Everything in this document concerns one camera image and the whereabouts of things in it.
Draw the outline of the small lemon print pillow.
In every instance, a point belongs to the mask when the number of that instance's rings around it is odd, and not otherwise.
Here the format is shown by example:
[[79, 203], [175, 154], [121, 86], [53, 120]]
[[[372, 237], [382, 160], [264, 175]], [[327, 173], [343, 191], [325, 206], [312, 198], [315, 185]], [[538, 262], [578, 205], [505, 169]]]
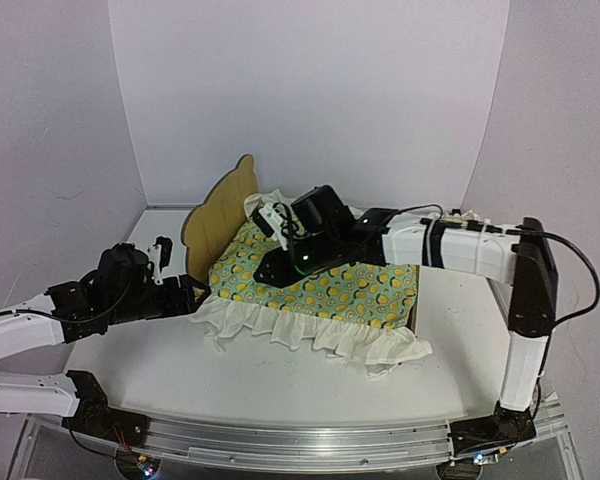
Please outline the small lemon print pillow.
[[449, 222], [469, 222], [469, 221], [480, 221], [481, 217], [473, 210], [461, 211], [460, 209], [452, 209], [445, 212], [441, 219]]

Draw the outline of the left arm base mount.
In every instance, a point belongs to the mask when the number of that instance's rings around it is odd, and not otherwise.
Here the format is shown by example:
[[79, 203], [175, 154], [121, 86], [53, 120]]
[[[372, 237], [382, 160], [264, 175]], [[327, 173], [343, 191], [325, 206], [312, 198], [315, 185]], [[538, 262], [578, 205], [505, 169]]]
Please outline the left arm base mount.
[[74, 433], [127, 447], [144, 447], [148, 436], [148, 416], [109, 405], [108, 397], [96, 377], [86, 371], [69, 370], [67, 376], [76, 387], [79, 400], [76, 412], [62, 419], [62, 426]]

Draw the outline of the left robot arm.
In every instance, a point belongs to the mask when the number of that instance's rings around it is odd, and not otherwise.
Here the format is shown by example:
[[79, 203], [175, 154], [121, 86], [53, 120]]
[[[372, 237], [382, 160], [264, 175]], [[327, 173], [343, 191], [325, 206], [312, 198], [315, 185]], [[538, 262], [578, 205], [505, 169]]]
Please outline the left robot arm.
[[[41, 347], [69, 345], [112, 326], [195, 313], [208, 285], [183, 274], [165, 277], [172, 243], [156, 239], [147, 251], [130, 243], [105, 250], [98, 266], [78, 281], [48, 288], [0, 310], [0, 360]], [[0, 413], [71, 418], [89, 400], [87, 372], [54, 375], [0, 372]]]

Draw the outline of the wooden pet bed frame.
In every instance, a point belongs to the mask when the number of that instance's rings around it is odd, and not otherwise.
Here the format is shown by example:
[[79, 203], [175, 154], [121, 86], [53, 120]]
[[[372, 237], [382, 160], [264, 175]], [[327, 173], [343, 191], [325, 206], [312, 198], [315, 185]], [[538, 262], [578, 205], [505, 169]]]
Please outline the wooden pet bed frame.
[[278, 245], [245, 213], [245, 200], [258, 191], [255, 159], [245, 154], [185, 221], [187, 271], [210, 286], [214, 299], [261, 307], [273, 315], [303, 314], [376, 329], [415, 328], [415, 266], [345, 265], [283, 288], [256, 282], [259, 262]]

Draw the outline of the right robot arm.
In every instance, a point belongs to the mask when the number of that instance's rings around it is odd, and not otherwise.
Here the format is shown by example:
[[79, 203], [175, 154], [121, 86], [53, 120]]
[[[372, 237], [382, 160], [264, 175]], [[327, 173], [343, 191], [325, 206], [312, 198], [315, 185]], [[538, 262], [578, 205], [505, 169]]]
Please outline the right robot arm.
[[522, 412], [533, 397], [553, 330], [594, 310], [598, 303], [557, 315], [558, 272], [550, 244], [570, 249], [592, 276], [591, 261], [573, 243], [527, 217], [519, 226], [419, 215], [417, 208], [371, 208], [354, 216], [333, 188], [316, 187], [292, 203], [250, 200], [246, 215], [278, 242], [265, 254], [255, 279], [286, 287], [345, 264], [423, 266], [481, 276], [511, 286], [508, 358], [501, 408]]

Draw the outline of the lemon print ruffled mattress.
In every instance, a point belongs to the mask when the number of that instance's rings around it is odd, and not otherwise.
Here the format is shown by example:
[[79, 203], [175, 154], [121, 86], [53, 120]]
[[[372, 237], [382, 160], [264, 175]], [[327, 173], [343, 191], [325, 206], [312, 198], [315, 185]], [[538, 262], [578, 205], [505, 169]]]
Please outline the lemon print ruffled mattress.
[[408, 325], [418, 299], [417, 267], [357, 264], [290, 287], [259, 284], [252, 275], [277, 245], [245, 219], [210, 267], [211, 295], [188, 320], [206, 325], [217, 347], [244, 330], [291, 351], [309, 340], [313, 349], [361, 364], [372, 376], [432, 354]]

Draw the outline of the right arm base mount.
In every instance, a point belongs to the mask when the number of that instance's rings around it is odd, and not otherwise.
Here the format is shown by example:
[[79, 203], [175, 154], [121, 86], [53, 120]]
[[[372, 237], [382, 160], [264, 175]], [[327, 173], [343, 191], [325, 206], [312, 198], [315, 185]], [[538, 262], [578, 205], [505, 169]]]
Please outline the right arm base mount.
[[538, 402], [524, 411], [509, 410], [497, 402], [491, 415], [452, 421], [447, 434], [451, 442], [450, 458], [489, 454], [533, 440], [538, 410]]

